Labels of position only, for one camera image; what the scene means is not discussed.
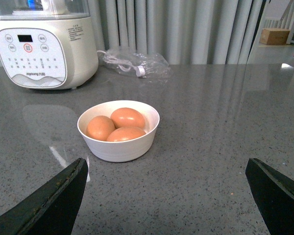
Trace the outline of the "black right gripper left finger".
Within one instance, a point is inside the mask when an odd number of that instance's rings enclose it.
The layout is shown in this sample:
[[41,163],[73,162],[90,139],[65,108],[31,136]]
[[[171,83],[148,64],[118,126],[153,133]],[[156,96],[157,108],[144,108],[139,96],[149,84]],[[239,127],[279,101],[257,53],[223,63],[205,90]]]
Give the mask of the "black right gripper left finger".
[[70,235],[82,202],[88,165],[79,158],[0,216],[0,235]]

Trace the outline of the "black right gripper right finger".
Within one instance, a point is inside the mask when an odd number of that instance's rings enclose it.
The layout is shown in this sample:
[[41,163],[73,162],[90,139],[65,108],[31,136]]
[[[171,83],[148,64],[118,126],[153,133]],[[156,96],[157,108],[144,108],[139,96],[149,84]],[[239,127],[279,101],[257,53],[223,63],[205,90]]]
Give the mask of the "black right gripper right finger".
[[294,180],[257,158],[245,175],[253,199],[271,235],[294,235]]

